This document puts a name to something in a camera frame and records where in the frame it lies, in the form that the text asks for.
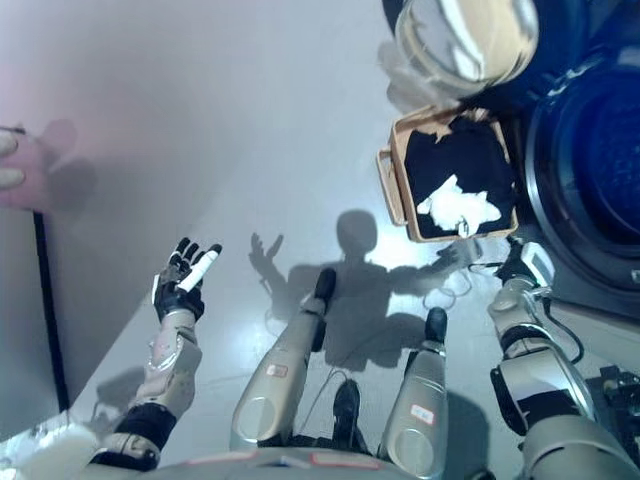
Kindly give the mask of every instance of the robot finger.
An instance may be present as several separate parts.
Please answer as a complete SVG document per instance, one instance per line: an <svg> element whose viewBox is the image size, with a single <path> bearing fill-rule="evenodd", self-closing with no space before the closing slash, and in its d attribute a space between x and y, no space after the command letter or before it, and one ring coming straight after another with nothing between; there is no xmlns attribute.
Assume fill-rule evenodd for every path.
<svg viewBox="0 0 640 480"><path fill-rule="evenodd" d="M180 240L176 249L169 256L169 265L179 265L179 262L182 260L182 254L190 243L191 240L189 240L188 237L184 237Z"/></svg>
<svg viewBox="0 0 640 480"><path fill-rule="evenodd" d="M198 263L202 257L204 257L205 252L200 252L198 255L196 255L196 258L191 262L191 265L195 265L196 263Z"/></svg>
<svg viewBox="0 0 640 480"><path fill-rule="evenodd" d="M191 265L189 265L189 262L187 260L180 260L179 270L183 275L188 274L191 270Z"/></svg>
<svg viewBox="0 0 640 480"><path fill-rule="evenodd" d="M156 301L156 292L158 291L158 285L160 284L160 275L153 277L153 288L151 289L151 303Z"/></svg>
<svg viewBox="0 0 640 480"><path fill-rule="evenodd" d="M185 292L190 292L193 288L202 280L207 273L207 270L211 268L213 262L215 262L218 255L222 251L222 245L213 245L202 258L191 267L191 272L187 277L178 284L178 288L181 288Z"/></svg>
<svg viewBox="0 0 640 480"><path fill-rule="evenodd" d="M192 243L189 248L187 248L187 251L184 254L184 259L191 262L191 259L193 258L193 255L198 251L198 249L200 248L200 245L198 245L197 243Z"/></svg>

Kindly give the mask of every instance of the basket handle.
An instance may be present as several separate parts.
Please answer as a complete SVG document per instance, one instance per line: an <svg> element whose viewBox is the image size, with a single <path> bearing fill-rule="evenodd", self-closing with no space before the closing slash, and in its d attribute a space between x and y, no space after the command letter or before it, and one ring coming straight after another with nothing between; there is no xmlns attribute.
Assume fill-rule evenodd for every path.
<svg viewBox="0 0 640 480"><path fill-rule="evenodd" d="M378 174L380 175L380 183L384 192L384 200L387 203L387 210L391 222L401 227L407 224L407 219L402 208L402 197L398 188L398 179L396 178L396 170L391 159L391 148L385 147L378 151L376 163L378 165Z"/></svg>

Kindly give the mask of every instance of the robotic leg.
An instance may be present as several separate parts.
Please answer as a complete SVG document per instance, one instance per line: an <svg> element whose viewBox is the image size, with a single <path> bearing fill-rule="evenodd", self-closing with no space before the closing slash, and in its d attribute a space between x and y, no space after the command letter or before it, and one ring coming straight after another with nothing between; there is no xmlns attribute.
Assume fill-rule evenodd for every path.
<svg viewBox="0 0 640 480"><path fill-rule="evenodd" d="M409 356L378 451L380 458L418 478L438 478L444 471L448 430L446 330L446 312L431 309L425 324L425 341L420 350Z"/></svg>
<svg viewBox="0 0 640 480"><path fill-rule="evenodd" d="M291 436L312 351L322 348L324 315L336 273L325 269L315 291L264 356L233 414L230 448L284 446Z"/></svg>

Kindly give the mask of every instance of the black cable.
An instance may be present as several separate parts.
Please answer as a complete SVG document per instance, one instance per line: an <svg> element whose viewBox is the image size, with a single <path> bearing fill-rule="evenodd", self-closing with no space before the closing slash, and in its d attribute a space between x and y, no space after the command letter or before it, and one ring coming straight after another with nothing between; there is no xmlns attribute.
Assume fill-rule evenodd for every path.
<svg viewBox="0 0 640 480"><path fill-rule="evenodd" d="M69 392L67 390L67 382L64 376L64 363L62 361L62 350L60 348L60 339L58 337L58 322L56 320L55 307L53 304L45 225L44 218L41 213L33 214L33 225L35 227L38 266L40 268L40 287L42 290L42 306L44 308L44 320L47 327L47 338L49 340L49 354L51 355L51 365L53 368L53 381L56 387L56 394L58 396L58 407L62 412L69 409L71 402L69 399Z"/></svg>
<svg viewBox="0 0 640 480"><path fill-rule="evenodd" d="M576 344L576 347L578 347L578 354L573 358L573 360L571 360L571 363L575 365L584 357L584 345L582 344L582 340L580 340L580 338L573 332L573 330L571 330L564 323L551 315L551 299L549 297L545 297L542 299L542 306L544 308L544 314L547 316L549 321L556 327L561 329L564 333L569 335L571 337L571 340L573 340Z"/></svg>

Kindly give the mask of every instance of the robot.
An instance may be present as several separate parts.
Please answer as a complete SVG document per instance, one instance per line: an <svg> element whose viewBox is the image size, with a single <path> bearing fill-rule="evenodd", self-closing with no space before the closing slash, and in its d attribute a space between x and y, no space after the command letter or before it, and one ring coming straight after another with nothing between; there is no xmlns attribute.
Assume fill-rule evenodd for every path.
<svg viewBox="0 0 640 480"><path fill-rule="evenodd" d="M334 438L307 442L293 434L309 357L322 347L324 316L336 283L331 269L320 274L315 290L303 300L245 388L232 419L230 452L157 469L171 430L195 395L194 374L202 357L195 324L204 312L199 287L222 250L214 245L193 259L198 248L183 239L168 266L156 275L153 299L160 331L152 344L145 381L120 424L76 478L442 476L448 425L447 316L442 309L429 312L422 345L409 356L376 455L362 446L357 412L344 408L349 402L338 398L341 391L347 400L357 397L357 389L348 382L334 404ZM488 311L504 356L490 376L505 422L524 437L523 478L640 479L622 447L596 422L584 379L538 318L539 304L550 294L554 276L546 252L537 244L511 240L510 254L496 275L502 288ZM28 477L16 470L10 478Z"/></svg>

